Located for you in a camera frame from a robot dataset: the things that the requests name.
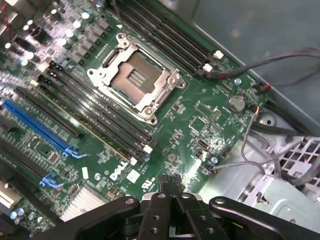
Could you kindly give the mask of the white expansion slot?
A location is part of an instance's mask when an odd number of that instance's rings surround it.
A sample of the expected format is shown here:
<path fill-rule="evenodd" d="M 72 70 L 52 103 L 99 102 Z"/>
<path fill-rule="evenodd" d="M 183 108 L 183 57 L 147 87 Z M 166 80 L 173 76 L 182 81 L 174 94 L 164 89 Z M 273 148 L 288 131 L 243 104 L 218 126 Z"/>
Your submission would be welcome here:
<path fill-rule="evenodd" d="M 16 205 L 22 197 L 14 191 L 1 191 L 0 190 L 0 203 L 10 209 Z"/>

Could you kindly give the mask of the metal CPU socket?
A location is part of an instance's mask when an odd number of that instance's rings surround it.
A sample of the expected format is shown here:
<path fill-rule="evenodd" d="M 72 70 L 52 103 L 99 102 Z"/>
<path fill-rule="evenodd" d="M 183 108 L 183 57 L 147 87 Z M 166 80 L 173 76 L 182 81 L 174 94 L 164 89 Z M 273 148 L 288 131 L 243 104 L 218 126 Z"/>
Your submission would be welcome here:
<path fill-rule="evenodd" d="M 175 88 L 184 89 L 180 71 L 136 37 L 122 32 L 98 68 L 89 68 L 93 85 L 137 120 L 156 125 L 157 110 Z"/>

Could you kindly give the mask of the blue expansion slot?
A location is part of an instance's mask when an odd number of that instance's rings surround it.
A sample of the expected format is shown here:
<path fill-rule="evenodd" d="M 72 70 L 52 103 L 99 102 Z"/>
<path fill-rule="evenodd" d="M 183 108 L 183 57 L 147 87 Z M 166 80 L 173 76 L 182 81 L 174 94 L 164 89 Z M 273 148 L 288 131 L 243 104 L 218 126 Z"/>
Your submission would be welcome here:
<path fill-rule="evenodd" d="M 51 129 L 47 128 L 44 124 L 27 113 L 19 105 L 12 100 L 4 100 L 2 106 L 5 107 L 11 114 L 15 115 L 27 127 L 32 129 L 35 133 L 44 138 L 53 147 L 59 150 L 65 157 L 73 157 L 75 159 L 82 159 L 89 157 L 91 154 L 80 154 L 76 147 L 69 145 L 65 140 L 59 137 Z"/>

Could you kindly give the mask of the silver metal drive cage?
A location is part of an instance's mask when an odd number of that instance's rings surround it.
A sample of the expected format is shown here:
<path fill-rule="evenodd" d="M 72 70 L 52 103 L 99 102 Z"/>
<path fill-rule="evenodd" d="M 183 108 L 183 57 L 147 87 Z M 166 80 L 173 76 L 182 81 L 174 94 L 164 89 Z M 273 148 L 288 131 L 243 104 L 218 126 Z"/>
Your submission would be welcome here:
<path fill-rule="evenodd" d="M 320 233 L 320 137 L 302 138 L 263 167 L 237 201 Z"/>

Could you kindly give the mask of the silver chipset heatsink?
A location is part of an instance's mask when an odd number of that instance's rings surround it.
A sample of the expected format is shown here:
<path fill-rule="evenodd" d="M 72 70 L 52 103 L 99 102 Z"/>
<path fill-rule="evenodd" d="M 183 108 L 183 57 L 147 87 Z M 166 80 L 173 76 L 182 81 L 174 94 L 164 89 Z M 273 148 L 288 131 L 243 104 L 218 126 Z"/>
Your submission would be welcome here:
<path fill-rule="evenodd" d="M 85 184 L 61 214 L 60 219 L 67 222 L 108 202 L 107 199 Z"/>

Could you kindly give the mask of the short black expansion slot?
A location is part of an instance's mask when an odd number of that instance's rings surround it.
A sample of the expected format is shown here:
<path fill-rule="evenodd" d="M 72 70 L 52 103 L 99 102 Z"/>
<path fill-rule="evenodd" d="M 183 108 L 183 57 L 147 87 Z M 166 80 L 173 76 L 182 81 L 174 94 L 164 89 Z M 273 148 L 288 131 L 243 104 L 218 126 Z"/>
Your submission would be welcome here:
<path fill-rule="evenodd" d="M 0 115 L 0 128 L 7 133 L 15 132 L 19 127 L 10 119 L 7 119 Z"/>

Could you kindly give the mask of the long black expansion slot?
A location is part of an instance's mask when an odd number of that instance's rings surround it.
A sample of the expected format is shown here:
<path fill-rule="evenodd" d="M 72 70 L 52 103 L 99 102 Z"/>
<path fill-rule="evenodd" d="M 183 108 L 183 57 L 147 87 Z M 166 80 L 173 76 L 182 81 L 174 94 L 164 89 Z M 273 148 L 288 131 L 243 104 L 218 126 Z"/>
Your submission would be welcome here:
<path fill-rule="evenodd" d="M 50 186 L 51 188 L 58 189 L 65 185 L 65 183 L 59 183 L 55 180 L 54 173 L 48 173 L 43 168 L 38 166 L 35 162 L 30 160 L 22 152 L 11 146 L 0 146 L 0 149 L 11 157 L 11 159 L 18 162 L 24 169 L 32 173 L 39 180 L 39 185 Z"/>
<path fill-rule="evenodd" d="M 42 100 L 36 97 L 35 93 L 31 93 L 30 90 L 27 90 L 26 88 L 23 88 L 21 86 L 17 86 L 14 89 L 14 92 L 19 97 L 23 98 L 33 107 L 35 107 L 37 110 L 44 113 L 51 121 L 58 123 L 73 138 L 79 139 L 83 136 L 83 134 L 80 131 L 78 131 L 76 127 L 72 125 L 67 119 L 63 118 L 61 115 L 52 110 Z"/>

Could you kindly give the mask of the open black PC case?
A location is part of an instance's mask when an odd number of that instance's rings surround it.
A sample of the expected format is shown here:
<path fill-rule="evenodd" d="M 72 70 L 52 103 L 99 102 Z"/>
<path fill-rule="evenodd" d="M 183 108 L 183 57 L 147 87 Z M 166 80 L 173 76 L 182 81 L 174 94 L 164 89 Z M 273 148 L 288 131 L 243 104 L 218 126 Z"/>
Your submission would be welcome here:
<path fill-rule="evenodd" d="M 197 32 L 242 64 L 304 47 L 320 47 L 320 0 L 172 0 L 172 10 Z M 262 83 L 286 84 L 310 74 L 316 59 L 299 57 L 261 66 L 252 71 Z M 275 86 L 272 94 L 288 111 L 320 138 L 320 73 L 293 86 Z M 284 136 L 267 135 L 276 153 L 296 144 Z M 260 170 L 240 165 L 237 143 L 225 159 L 229 167 L 218 170 L 199 191 L 204 202 L 223 196 L 238 201 Z"/>

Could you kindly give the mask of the green motherboard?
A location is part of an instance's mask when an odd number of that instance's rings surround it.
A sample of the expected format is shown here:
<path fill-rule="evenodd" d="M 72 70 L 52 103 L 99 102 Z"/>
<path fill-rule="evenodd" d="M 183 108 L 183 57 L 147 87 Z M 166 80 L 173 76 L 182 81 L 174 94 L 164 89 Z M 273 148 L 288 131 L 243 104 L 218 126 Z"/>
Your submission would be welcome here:
<path fill-rule="evenodd" d="M 109 202 L 125 195 L 140 198 L 156 190 L 161 174 L 179 174 L 187 190 L 198 192 L 246 130 L 255 107 L 266 102 L 267 97 L 257 94 L 248 75 L 236 80 L 202 77 L 205 72 L 231 70 L 235 64 L 224 57 L 195 68 L 176 48 L 162 42 L 160 34 L 154 34 L 155 26 L 131 1 L 116 0 L 121 25 L 111 0 L 0 0 L 0 116 L 18 126 L 15 132 L 0 128 L 0 146 L 19 150 L 47 173 L 55 174 L 58 183 L 65 183 L 59 188 L 40 186 L 36 176 L 0 149 L 0 191 L 22 197 L 11 208 L 0 203 L 2 220 L 46 230 L 62 221 L 60 216 L 85 185 Z M 97 69 L 118 45 L 119 33 L 151 48 L 178 69 L 186 82 L 185 88 L 175 88 L 157 110 L 156 125 L 137 120 L 100 92 L 87 75 L 88 69 Z M 49 70 L 50 60 L 110 99 L 157 140 L 149 161 L 132 165 L 33 90 L 30 81 Z M 35 94 L 83 136 L 73 138 L 18 96 L 16 87 Z M 227 99 L 233 95 L 245 97 L 245 109 L 239 113 L 227 108 Z M 10 113 L 2 105 L 5 100 L 15 102 L 81 155 L 90 156 L 64 156 Z"/>

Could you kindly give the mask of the silver coin cell battery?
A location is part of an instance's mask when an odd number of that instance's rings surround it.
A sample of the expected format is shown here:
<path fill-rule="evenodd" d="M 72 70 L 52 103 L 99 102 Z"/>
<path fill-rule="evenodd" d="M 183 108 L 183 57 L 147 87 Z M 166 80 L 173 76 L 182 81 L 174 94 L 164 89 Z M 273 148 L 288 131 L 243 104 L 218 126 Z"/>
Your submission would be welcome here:
<path fill-rule="evenodd" d="M 228 110 L 234 113 L 242 112 L 246 107 L 246 98 L 243 95 L 232 95 L 226 101 Z"/>

